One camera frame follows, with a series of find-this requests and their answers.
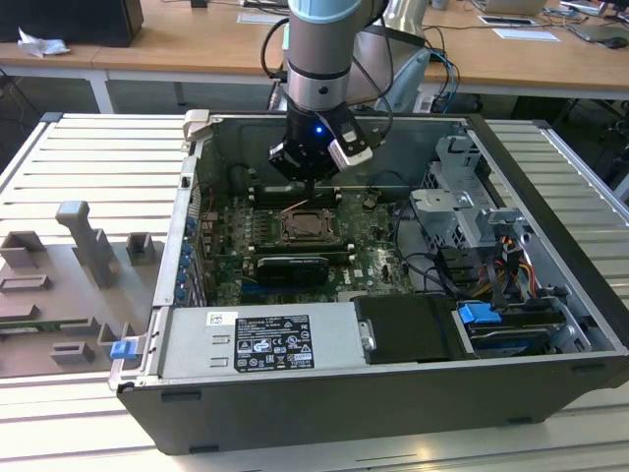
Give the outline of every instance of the slotted metal table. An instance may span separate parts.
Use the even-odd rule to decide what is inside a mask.
[[[39,124],[0,176],[0,238],[24,228],[45,244],[71,242],[54,220],[68,199],[89,201],[90,219],[110,241],[129,231],[165,238],[186,155],[182,124],[182,116],[74,114]],[[552,131],[489,124],[627,304],[627,208]],[[538,425],[169,457],[109,391],[107,375],[0,380],[3,472],[629,469],[629,384],[591,392]]]

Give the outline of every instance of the warning label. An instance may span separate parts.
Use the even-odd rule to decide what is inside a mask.
[[[263,372],[315,366],[308,315],[238,318],[234,369]]]

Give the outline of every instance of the computer case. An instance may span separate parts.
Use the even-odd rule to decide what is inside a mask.
[[[43,39],[128,47],[144,21],[140,0],[0,0],[0,41],[18,28]]]

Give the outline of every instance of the blue latch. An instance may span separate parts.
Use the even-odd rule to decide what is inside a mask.
[[[502,318],[497,312],[491,310],[489,303],[466,303],[459,308],[461,320],[467,323],[502,323]]]
[[[138,355],[138,342],[135,339],[129,341],[116,341],[111,345],[109,357],[112,359],[136,359]]]

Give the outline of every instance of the table leg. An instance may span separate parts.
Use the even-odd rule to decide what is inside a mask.
[[[104,71],[92,71],[87,79],[91,84],[91,91],[96,98],[100,113],[115,113],[115,107],[107,88],[107,74]]]
[[[182,86],[181,82],[173,83],[175,87],[175,97],[177,98],[177,104],[179,106],[184,106],[188,102],[186,101],[186,97],[184,96],[184,86]]]

